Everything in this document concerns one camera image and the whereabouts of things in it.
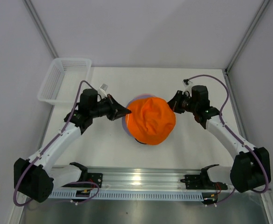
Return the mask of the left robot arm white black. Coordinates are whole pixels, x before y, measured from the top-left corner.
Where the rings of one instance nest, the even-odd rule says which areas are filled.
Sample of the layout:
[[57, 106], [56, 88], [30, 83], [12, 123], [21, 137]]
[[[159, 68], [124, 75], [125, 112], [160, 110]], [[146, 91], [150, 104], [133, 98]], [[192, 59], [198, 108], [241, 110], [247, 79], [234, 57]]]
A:
[[39, 203], [44, 202], [54, 189], [66, 185], [83, 187], [88, 184], [88, 168], [77, 162], [53, 172], [52, 167], [65, 150], [92, 125], [98, 117], [114, 121], [131, 111], [110, 95], [101, 97], [94, 89], [78, 92], [74, 106], [64, 118], [63, 127], [44, 147], [28, 159], [19, 158], [14, 163], [14, 194], [18, 192]]

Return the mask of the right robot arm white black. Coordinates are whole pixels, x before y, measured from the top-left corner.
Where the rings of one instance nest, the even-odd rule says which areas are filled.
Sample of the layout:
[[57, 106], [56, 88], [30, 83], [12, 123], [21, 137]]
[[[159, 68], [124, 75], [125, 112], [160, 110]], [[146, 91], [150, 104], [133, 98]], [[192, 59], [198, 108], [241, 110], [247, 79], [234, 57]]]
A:
[[192, 113], [195, 121], [215, 136], [233, 159], [231, 167], [214, 164], [203, 168], [199, 181], [204, 188], [220, 182], [232, 185], [240, 193], [249, 190], [260, 193], [257, 188], [261, 186], [265, 187], [264, 191], [268, 190], [271, 181], [269, 152], [249, 143], [224, 122], [222, 112], [210, 105], [206, 86], [195, 85], [191, 91], [177, 91], [168, 105], [175, 113]]

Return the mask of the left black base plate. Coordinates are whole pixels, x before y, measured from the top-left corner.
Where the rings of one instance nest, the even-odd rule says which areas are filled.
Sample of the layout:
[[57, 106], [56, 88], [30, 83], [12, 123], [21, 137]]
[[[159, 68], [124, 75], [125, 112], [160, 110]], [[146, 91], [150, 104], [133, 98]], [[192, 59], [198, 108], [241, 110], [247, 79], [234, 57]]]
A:
[[77, 184], [66, 184], [63, 187], [69, 187], [69, 188], [95, 188], [96, 186], [90, 183], [84, 183], [84, 182], [94, 182], [96, 183], [99, 188], [102, 187], [103, 183], [103, 173], [88, 173], [87, 177], [84, 177], [78, 181]]

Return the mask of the right aluminium corner post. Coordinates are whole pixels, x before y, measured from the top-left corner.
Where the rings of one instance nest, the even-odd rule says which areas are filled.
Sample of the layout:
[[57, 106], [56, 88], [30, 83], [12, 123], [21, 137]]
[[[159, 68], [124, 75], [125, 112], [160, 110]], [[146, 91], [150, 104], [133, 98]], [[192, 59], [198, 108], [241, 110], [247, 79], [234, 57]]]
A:
[[244, 35], [242, 36], [236, 50], [234, 51], [227, 67], [225, 68], [225, 74], [228, 76], [229, 73], [232, 71], [233, 66], [241, 56], [243, 50], [245, 49], [246, 45], [249, 43], [251, 37], [253, 36], [254, 32], [256, 31], [259, 23], [261, 22], [263, 16], [267, 12], [272, 0], [263, 0], [261, 5], [257, 9], [253, 19], [249, 23]]

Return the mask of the aluminium rail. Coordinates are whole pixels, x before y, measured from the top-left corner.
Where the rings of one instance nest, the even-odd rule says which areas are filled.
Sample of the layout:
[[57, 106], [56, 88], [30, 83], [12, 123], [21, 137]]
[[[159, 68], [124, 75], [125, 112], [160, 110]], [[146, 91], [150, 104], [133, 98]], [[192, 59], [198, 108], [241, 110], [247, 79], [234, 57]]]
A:
[[185, 175], [198, 175], [199, 169], [88, 167], [91, 173], [102, 173], [102, 190], [186, 191], [180, 182]]

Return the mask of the aluminium corner post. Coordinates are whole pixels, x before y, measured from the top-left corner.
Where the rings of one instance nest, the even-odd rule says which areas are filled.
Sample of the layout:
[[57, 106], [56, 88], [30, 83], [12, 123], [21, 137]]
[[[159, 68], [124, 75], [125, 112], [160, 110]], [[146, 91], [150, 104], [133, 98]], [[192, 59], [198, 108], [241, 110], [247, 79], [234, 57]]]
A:
[[232, 71], [233, 66], [241, 56], [243, 50], [245, 49], [246, 45], [249, 43], [251, 37], [253, 36], [254, 32], [256, 31], [259, 23], [261, 22], [263, 16], [267, 12], [272, 0], [263, 0], [261, 5], [257, 9], [253, 19], [249, 23], [244, 35], [242, 36], [236, 50], [234, 51], [227, 67], [225, 68], [225, 74], [228, 76], [229, 73]]
[[56, 51], [56, 48], [54, 47], [54, 44], [31, 0], [22, 0], [22, 3], [24, 4], [28, 14], [30, 15], [39, 35], [41, 36], [48, 52], [50, 53], [51, 57], [53, 59], [58, 58], [59, 55]]

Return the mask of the left aluminium corner post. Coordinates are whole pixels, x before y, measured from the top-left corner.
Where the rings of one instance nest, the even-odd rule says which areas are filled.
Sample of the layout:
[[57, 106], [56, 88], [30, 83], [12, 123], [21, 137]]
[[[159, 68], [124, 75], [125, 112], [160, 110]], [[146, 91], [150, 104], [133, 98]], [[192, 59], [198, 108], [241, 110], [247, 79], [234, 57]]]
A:
[[50, 53], [51, 57], [53, 59], [58, 58], [59, 55], [56, 51], [56, 48], [54, 47], [54, 44], [31, 0], [22, 0], [22, 3], [24, 4], [28, 14], [30, 15], [39, 35], [41, 36], [48, 52]]

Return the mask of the pink bucket hat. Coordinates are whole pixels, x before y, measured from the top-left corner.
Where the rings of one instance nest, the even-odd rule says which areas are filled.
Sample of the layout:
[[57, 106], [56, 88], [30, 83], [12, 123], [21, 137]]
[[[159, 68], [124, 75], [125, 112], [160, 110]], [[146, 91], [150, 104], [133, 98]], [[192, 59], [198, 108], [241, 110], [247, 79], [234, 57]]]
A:
[[135, 97], [135, 99], [146, 99], [146, 98], [152, 98], [155, 97], [155, 95], [152, 94], [141, 94]]

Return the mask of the white plastic basket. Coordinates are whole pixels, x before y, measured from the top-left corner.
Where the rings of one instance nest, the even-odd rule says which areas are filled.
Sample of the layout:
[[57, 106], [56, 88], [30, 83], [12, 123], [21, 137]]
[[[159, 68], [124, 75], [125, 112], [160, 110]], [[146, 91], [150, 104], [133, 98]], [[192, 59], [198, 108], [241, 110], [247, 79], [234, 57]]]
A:
[[74, 102], [82, 80], [90, 81], [92, 61], [87, 58], [59, 57], [54, 59], [41, 84], [37, 98], [51, 105]]

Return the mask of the red hat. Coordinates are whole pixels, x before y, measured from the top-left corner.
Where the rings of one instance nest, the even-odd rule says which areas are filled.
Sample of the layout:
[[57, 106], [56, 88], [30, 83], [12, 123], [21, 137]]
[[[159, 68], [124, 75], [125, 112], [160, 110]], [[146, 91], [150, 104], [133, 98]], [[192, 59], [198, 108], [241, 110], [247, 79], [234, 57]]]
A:
[[127, 109], [125, 127], [134, 139], [148, 145], [165, 141], [176, 125], [176, 115], [167, 102], [158, 97], [136, 99]]

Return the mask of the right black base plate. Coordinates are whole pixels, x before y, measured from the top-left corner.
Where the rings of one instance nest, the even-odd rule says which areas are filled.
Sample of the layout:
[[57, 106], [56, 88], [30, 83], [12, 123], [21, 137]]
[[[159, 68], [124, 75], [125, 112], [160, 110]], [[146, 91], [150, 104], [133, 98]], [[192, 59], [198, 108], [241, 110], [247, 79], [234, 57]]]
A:
[[210, 179], [204, 175], [184, 175], [180, 179], [181, 183], [185, 184], [186, 189], [189, 190], [228, 190], [228, 186], [221, 182], [211, 182]]

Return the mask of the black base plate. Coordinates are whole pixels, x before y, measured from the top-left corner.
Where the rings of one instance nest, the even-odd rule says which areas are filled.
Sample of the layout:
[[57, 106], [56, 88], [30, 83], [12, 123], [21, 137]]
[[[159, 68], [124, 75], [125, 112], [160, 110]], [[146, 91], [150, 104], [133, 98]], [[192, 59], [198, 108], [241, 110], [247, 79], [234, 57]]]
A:
[[99, 188], [102, 187], [103, 183], [103, 173], [88, 173], [87, 177], [84, 177], [78, 181], [77, 184], [66, 184], [63, 187], [69, 187], [69, 188], [95, 188], [96, 186], [90, 183], [84, 183], [84, 182], [94, 182], [96, 183]]
[[228, 190], [228, 186], [221, 182], [211, 182], [210, 179], [204, 175], [184, 175], [180, 179], [181, 183], [185, 184], [186, 189], [189, 190]]

